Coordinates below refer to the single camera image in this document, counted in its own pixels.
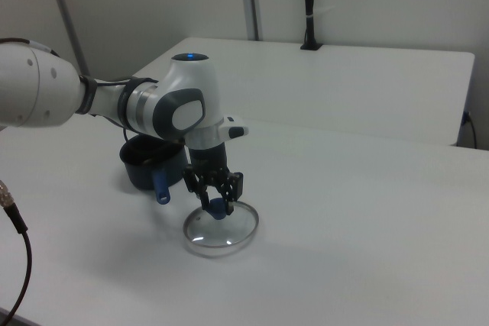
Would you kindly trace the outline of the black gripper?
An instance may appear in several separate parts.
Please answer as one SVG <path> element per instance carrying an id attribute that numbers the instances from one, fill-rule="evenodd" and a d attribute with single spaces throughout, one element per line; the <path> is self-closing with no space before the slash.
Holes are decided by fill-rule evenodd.
<path id="1" fill-rule="evenodd" d="M 234 202 L 240 199 L 243 192 L 244 175 L 229 170 L 225 144 L 206 150 L 189 149 L 189 155 L 190 165 L 183 169 L 187 190 L 196 195 L 206 211 L 210 205 L 207 187 L 216 188 L 225 200 L 225 213 L 231 215 Z"/>

